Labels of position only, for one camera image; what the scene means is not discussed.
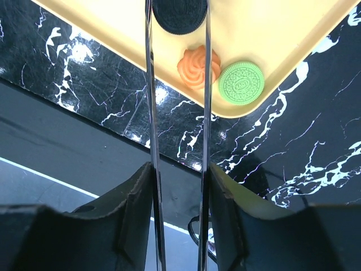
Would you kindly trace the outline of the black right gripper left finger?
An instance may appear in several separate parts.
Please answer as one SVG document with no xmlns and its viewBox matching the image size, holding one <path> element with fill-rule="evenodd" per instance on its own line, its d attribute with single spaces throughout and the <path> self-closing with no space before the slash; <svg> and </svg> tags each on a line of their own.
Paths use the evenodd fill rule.
<svg viewBox="0 0 361 271">
<path fill-rule="evenodd" d="M 151 164 L 73 212 L 1 206 L 2 270 L 144 270 Z"/>
</svg>

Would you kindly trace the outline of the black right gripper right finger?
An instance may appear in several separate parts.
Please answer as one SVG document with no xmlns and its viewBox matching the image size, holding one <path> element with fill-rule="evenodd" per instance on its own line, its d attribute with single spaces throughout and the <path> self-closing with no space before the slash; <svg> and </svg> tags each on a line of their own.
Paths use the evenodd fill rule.
<svg viewBox="0 0 361 271">
<path fill-rule="evenodd" d="M 210 213 L 219 270 L 359 270 L 360 206 L 293 212 L 210 166 Z"/>
</svg>

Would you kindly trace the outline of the metal tongs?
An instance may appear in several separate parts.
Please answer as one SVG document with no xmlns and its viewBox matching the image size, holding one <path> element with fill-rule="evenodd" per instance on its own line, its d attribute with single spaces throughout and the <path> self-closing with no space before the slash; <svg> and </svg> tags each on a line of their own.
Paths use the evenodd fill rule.
<svg viewBox="0 0 361 271">
<path fill-rule="evenodd" d="M 209 225 L 209 185 L 210 185 L 210 129 L 212 115 L 212 32 L 210 2 L 206 2 L 205 28 L 205 87 L 204 87 L 204 140 L 201 175 L 201 202 L 199 213 L 198 270 L 208 270 L 208 225 Z M 150 124 L 150 153 L 153 177 L 153 212 L 155 221 L 157 270 L 166 270 L 164 219 L 162 216 L 161 178 L 159 172 L 159 140 L 157 132 L 156 90 L 154 57 L 152 50 L 152 1 L 145 1 L 145 50 L 146 82 Z"/>
</svg>

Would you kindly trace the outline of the black sandwich cookie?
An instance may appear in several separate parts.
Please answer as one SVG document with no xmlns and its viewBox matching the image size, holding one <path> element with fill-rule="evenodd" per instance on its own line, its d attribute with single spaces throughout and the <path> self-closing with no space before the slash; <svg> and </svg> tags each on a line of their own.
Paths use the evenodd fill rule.
<svg viewBox="0 0 361 271">
<path fill-rule="evenodd" d="M 208 4 L 204 0 L 158 0 L 153 1 L 152 8 L 162 29 L 184 35 L 195 31 L 203 23 Z"/>
</svg>

